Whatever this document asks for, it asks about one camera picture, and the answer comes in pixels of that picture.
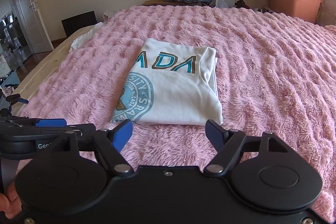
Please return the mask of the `person's left hand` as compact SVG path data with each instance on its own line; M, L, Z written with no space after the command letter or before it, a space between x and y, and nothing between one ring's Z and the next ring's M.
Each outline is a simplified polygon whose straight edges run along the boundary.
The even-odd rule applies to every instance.
M13 219L22 211L22 203L15 189L14 182L7 187L5 194L1 193L0 211L3 212L8 219Z

